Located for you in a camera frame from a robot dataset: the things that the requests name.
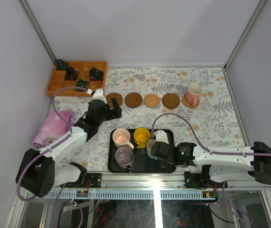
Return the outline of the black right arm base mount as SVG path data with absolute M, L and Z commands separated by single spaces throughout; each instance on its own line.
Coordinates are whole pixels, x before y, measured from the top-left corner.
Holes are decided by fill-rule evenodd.
M 186 188 L 193 188 L 198 190 L 205 190 L 207 188 L 228 188 L 228 184 L 224 184 L 224 182 L 215 182 L 211 180 L 209 175 L 211 169 L 211 165 L 203 165 L 202 170 L 200 173 L 194 173 L 190 171 L 184 172 L 185 177 L 185 186 Z

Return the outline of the brown wooden coaster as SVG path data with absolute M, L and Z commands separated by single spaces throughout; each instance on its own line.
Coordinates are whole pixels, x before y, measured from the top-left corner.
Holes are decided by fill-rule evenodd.
M 180 98 L 174 93 L 167 93 L 162 97 L 162 104 L 168 109 L 174 109 L 179 106 Z
M 112 98 L 116 99 L 118 106 L 122 105 L 123 103 L 122 95 L 119 93 L 110 93 L 106 96 L 106 100 L 110 108 L 114 108 L 113 103 L 112 103 Z
M 130 108 L 137 108 L 142 104 L 142 96 L 139 93 L 129 93 L 125 97 L 125 104 Z

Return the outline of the light pink mug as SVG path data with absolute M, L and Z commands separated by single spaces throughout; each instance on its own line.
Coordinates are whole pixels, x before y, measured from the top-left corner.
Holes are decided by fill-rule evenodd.
M 131 135 L 127 129 L 116 129 L 112 134 L 112 140 L 117 148 L 128 147 L 133 150 L 134 145 L 131 143 Z

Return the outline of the pink mug cream inside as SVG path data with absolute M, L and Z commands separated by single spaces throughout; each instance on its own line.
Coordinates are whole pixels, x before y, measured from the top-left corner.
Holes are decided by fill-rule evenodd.
M 190 84 L 187 87 L 186 101 L 191 105 L 195 105 L 202 94 L 202 87 L 198 84 Z

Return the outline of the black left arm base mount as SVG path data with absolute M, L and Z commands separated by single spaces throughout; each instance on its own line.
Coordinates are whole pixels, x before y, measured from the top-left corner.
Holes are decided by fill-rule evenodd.
M 77 186 L 79 188 L 97 189 L 101 187 L 102 174 L 101 173 L 85 173 L 81 174 Z

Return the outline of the yellow glass cup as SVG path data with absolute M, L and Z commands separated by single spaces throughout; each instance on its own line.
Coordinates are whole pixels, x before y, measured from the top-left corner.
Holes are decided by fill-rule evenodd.
M 150 130 L 147 128 L 140 127 L 134 131 L 133 139 L 138 149 L 146 148 L 150 138 L 151 133 Z

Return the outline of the blue mug cream inside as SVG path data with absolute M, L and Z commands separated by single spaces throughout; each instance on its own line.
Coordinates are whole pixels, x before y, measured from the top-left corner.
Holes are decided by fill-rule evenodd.
M 153 144 L 154 144 L 155 142 L 156 142 L 155 139 L 150 139 L 150 140 L 148 141 L 147 147 L 146 147 L 146 153 L 147 153 L 147 155 L 148 155 L 149 158 L 158 160 L 157 157 L 151 155 L 151 149 L 152 149 L 152 146 L 153 146 Z

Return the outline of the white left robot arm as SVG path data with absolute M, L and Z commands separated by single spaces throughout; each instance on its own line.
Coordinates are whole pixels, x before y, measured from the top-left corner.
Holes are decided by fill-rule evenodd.
M 17 194 L 21 196 L 23 187 L 35 197 L 46 196 L 54 186 L 83 187 L 88 183 L 87 170 L 84 166 L 71 162 L 62 167 L 56 163 L 67 156 L 72 150 L 88 142 L 98 133 L 104 121 L 121 118 L 121 108 L 115 98 L 111 99 L 113 108 L 102 100 L 92 100 L 88 110 L 72 126 L 71 130 L 50 145 L 40 150 L 29 149 L 25 152 L 16 176 Z

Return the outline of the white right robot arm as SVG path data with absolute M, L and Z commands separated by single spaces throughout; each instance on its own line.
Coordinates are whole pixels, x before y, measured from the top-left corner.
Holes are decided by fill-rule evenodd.
M 151 155 L 176 167 L 209 166 L 209 171 L 200 175 L 200 183 L 211 187 L 216 182 L 245 181 L 271 185 L 271 148 L 263 142 L 243 148 L 203 148 L 192 142 L 178 146 L 155 142 Z

